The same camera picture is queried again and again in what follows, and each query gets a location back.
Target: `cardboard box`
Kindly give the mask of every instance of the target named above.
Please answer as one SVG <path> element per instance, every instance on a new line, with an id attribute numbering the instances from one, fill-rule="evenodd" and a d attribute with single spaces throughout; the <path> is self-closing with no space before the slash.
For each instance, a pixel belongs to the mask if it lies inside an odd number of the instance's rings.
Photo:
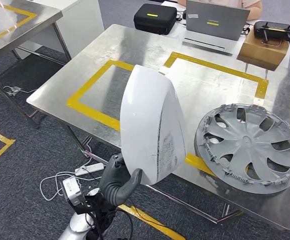
<path id="1" fill-rule="evenodd" d="M 251 29 L 240 49 L 237 59 L 253 64 L 258 67 L 275 71 L 288 52 L 290 43 L 282 40 L 280 46 L 279 40 L 269 39 L 268 44 L 262 43 L 262 38 L 255 37 Z"/>

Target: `power strip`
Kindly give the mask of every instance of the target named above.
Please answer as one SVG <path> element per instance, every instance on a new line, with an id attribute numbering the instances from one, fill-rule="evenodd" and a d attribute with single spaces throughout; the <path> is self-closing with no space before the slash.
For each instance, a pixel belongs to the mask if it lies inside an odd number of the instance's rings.
<path id="1" fill-rule="evenodd" d="M 85 174 L 88 174 L 88 173 L 94 173 L 94 172 L 97 172 L 97 171 L 100 171 L 100 170 L 103 170 L 103 169 L 104 169 L 104 165 L 103 163 L 100 162 L 100 163 L 96 163 L 96 164 L 93 164 L 93 165 L 76 168 L 75 170 L 75 175 L 76 177 L 78 177 L 78 176 L 85 175 Z"/>

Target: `black carrying case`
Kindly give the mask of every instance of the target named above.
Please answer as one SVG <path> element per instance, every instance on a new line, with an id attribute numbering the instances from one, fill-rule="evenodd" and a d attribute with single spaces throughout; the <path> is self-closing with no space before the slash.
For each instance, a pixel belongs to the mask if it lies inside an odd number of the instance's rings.
<path id="1" fill-rule="evenodd" d="M 134 23 L 138 30 L 167 35 L 174 25 L 177 15 L 175 7 L 145 3 L 134 16 Z"/>

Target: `white cabinet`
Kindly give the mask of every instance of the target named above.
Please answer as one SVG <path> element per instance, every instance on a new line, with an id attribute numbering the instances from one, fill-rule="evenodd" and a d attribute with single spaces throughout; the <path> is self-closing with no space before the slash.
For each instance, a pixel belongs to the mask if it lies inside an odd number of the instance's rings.
<path id="1" fill-rule="evenodd" d="M 31 0 L 61 10 L 63 17 L 56 22 L 72 58 L 104 31 L 98 0 Z M 36 51 L 41 46 L 63 53 L 53 26 L 48 26 L 21 47 Z M 16 50 L 22 59 L 29 55 Z"/>

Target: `metal table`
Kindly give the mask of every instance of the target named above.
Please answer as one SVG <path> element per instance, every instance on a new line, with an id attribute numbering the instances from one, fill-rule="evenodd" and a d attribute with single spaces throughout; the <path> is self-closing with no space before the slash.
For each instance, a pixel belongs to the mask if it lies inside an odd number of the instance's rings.
<path id="1" fill-rule="evenodd" d="M 164 73 L 173 82 L 189 133 L 189 152 L 193 155 L 199 122 L 222 104 L 257 104 L 290 124 L 290 69 L 278 68 L 265 76 L 262 68 L 233 57 L 119 25 L 110 26 L 30 96 L 27 102 L 119 150 L 120 134 L 117 130 L 120 105 L 131 70 L 136 64 Z M 245 212 L 290 230 L 290 187 L 270 195 L 251 194 L 198 170 L 195 162 L 188 163 L 187 159 L 174 174 L 223 200 L 226 204 L 221 219 L 150 187 L 214 223 Z M 239 210 L 228 214 L 227 204 Z"/>
<path id="2" fill-rule="evenodd" d="M 71 57 L 70 53 L 67 51 L 57 27 L 54 24 L 55 21 L 62 16 L 63 14 L 59 9 L 27 0 L 0 0 L 0 57 L 10 51 L 13 51 L 15 54 L 14 49 L 19 47 L 20 44 L 32 38 L 41 30 L 49 25 L 53 25 L 54 30 L 57 35 L 67 57 L 70 60 Z M 21 49 L 64 65 L 48 56 L 31 52 L 23 48 Z M 27 115 L 1 86 L 0 94 L 32 125 L 38 127 L 38 125 L 32 119 L 37 111 Z"/>

